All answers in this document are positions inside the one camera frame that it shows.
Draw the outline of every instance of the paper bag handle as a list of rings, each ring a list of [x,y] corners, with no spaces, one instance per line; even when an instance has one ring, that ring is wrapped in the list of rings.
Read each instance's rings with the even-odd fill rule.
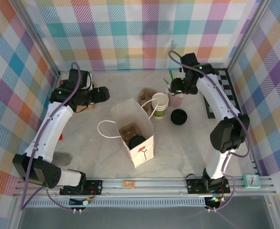
[[[101,136],[106,137],[106,138],[118,138],[118,137],[121,137],[121,136],[108,137],[108,136],[106,136],[106,135],[103,135],[103,134],[100,132],[100,129],[99,129],[100,124],[103,123],[103,122],[115,123],[114,121],[110,121],[110,120],[103,120],[103,121],[101,121],[101,122],[97,125],[97,131],[100,133]]]
[[[153,101],[153,100],[155,100],[155,99],[158,100],[157,98],[154,98],[154,99],[148,100],[146,103],[149,103],[150,101]],[[150,115],[150,117],[149,117],[148,119],[150,119],[150,118],[153,116],[153,114],[154,114],[154,112],[156,111],[158,105],[159,105],[159,100],[158,100],[157,106],[155,107],[154,111],[151,113],[151,115]]]

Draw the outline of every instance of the marble surface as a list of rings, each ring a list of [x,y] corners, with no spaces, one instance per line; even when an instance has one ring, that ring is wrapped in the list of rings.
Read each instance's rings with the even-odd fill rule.
[[[178,71],[175,77],[183,77]],[[144,87],[165,92],[166,84],[162,78],[170,80],[168,71],[107,71],[94,72],[97,86],[106,86],[110,99],[96,104],[94,110],[83,111],[73,116],[63,130],[63,140],[59,141],[55,151],[69,153],[71,162],[64,168],[85,172],[93,178],[122,177],[184,177],[189,173],[201,176],[203,169],[214,155],[209,135],[217,125],[215,119],[208,119],[203,95],[186,95],[180,108],[185,110],[188,119],[182,126],[171,123],[173,108],[168,108],[162,118],[152,117],[155,136],[155,157],[134,168],[122,142],[104,138],[97,132],[102,120],[112,120],[110,110],[116,104],[129,98],[137,100],[138,93]],[[118,132],[112,123],[103,123],[101,131],[108,136]],[[237,153],[247,151],[242,144]],[[250,158],[232,157],[226,173],[233,176],[254,174]]]

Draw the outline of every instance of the white paper bag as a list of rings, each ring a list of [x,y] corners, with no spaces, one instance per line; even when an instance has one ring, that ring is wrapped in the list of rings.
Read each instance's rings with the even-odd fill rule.
[[[104,137],[121,138],[122,140],[121,136],[109,137],[103,135],[99,130],[99,125],[103,122],[115,123],[117,130],[119,130],[128,124],[136,124],[139,127],[140,131],[142,132],[142,136],[146,140],[143,143],[136,146],[135,148],[133,148],[132,150],[129,149],[129,147],[126,145],[126,143],[123,140],[122,143],[124,144],[124,147],[127,153],[129,154],[135,167],[153,158],[154,157],[154,128],[153,128],[153,124],[149,119],[154,114],[154,112],[151,114],[150,117],[148,117],[145,110],[138,104],[136,100],[129,99],[113,107],[111,109],[111,114],[114,121],[109,121],[109,120],[101,121],[97,126],[98,132]]]

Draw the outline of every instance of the green paper cup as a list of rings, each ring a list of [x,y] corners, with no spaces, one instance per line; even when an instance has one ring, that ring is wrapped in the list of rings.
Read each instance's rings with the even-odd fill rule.
[[[157,106],[154,112],[154,116],[157,118],[163,117],[165,110],[168,107],[168,101],[169,101],[168,96],[164,93],[156,93],[154,94],[152,99],[155,99],[151,102],[153,109],[155,109]]]

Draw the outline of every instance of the plaid fabric backdrop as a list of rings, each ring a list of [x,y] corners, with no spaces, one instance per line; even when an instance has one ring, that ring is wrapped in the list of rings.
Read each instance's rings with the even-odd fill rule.
[[[35,136],[55,77],[8,0],[0,0],[0,229],[19,175],[12,165]]]
[[[232,70],[242,110],[265,175],[280,199],[280,0],[274,0]]]
[[[168,51],[226,63],[259,0],[22,0],[57,66],[178,68]]]

